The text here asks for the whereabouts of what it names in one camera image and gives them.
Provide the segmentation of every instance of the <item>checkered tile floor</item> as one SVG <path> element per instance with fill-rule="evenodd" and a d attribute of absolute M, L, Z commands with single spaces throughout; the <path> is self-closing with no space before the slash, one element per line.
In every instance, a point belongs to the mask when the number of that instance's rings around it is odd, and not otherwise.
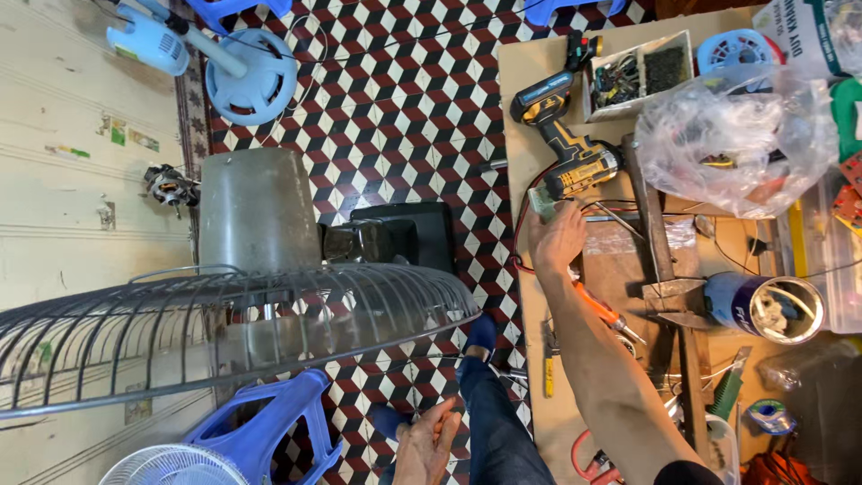
<path fill-rule="evenodd" d="M 524 20 L 522 0 L 309 0 L 294 3 L 278 19 L 265 6 L 227 19 L 231 28 L 266 28 L 287 36 L 297 58 L 328 55 L 318 69 L 303 63 L 297 93 L 301 106 L 260 126 L 231 125 L 210 112 L 216 153 L 260 146 L 303 154 L 315 215 L 341 224 L 356 208 L 386 203 L 442 200 L 453 213 L 459 277 L 499 324 L 494 360 L 523 368 L 522 323 L 506 170 L 482 172 L 479 164 L 505 159 L 497 49 L 502 44 L 565 35 L 573 28 L 602 29 L 649 22 L 652 0 L 629 0 L 621 14 L 606 16 L 610 2 L 558 9 L 550 28 Z M 317 24 L 303 19 L 311 12 Z M 391 45 L 415 36 L 418 42 Z M 454 370 L 465 328 L 443 332 L 373 354 L 330 362 L 333 381 L 323 403 L 333 439 L 345 442 L 342 459 L 326 483 L 376 483 L 396 444 L 365 418 L 371 403 L 421 413 L 458 394 Z M 528 390 L 502 379 L 532 430 Z M 469 480 L 469 416 L 455 440 L 444 483 Z M 311 465 L 304 424 L 277 450 L 280 480 L 296 479 Z"/>

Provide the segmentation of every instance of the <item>jeans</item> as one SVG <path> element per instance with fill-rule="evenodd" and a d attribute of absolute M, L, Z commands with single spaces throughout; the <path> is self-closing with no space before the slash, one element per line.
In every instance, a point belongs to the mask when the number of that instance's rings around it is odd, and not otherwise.
<path fill-rule="evenodd" d="M 553 485 L 551 470 L 488 364 L 465 356 L 455 376 L 470 414 L 470 484 Z M 394 476 L 393 461 L 380 485 L 391 485 Z"/>

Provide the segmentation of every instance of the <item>screwdriver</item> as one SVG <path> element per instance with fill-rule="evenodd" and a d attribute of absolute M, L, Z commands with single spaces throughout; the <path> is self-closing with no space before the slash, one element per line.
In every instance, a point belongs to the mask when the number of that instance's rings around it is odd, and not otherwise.
<path fill-rule="evenodd" d="M 596 298 L 596 296 L 590 293 L 590 290 L 584 287 L 584 283 L 580 281 L 573 281 L 572 284 L 575 286 L 575 291 L 580 293 L 582 297 L 586 300 L 587 303 L 592 306 L 593 310 L 596 311 L 596 314 L 602 321 L 610 327 L 611 330 L 621 331 L 626 335 L 629 335 L 631 338 L 634 338 L 640 343 L 647 345 L 647 341 L 640 337 L 640 335 L 634 333 L 634 331 L 628 328 L 626 325 L 626 318 L 620 315 L 617 312 L 611 310 L 611 308 L 604 304 L 601 300 Z"/>

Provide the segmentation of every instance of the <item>white fan guard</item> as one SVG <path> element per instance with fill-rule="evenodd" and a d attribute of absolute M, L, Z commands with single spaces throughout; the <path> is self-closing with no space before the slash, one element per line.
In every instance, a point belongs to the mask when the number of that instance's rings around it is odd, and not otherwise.
<path fill-rule="evenodd" d="M 114 465 L 99 485 L 248 485 L 218 453 L 190 444 L 159 444 Z"/>

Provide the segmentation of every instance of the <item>blue shoe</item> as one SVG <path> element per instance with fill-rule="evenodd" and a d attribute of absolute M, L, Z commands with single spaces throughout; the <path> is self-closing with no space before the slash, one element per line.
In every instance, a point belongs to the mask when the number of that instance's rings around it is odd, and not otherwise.
<path fill-rule="evenodd" d="M 482 313 L 479 318 L 470 322 L 470 335 L 467 337 L 467 344 L 461 352 L 465 352 L 471 345 L 488 349 L 486 362 L 494 355 L 494 348 L 497 346 L 497 322 L 491 315 Z"/>
<path fill-rule="evenodd" d="M 378 403 L 371 405 L 371 408 L 368 410 L 368 416 L 372 419 L 374 429 L 380 431 L 380 434 L 392 441 L 398 441 L 396 433 L 398 425 L 402 423 L 405 425 L 410 424 L 410 416 L 401 414 L 391 407 Z"/>

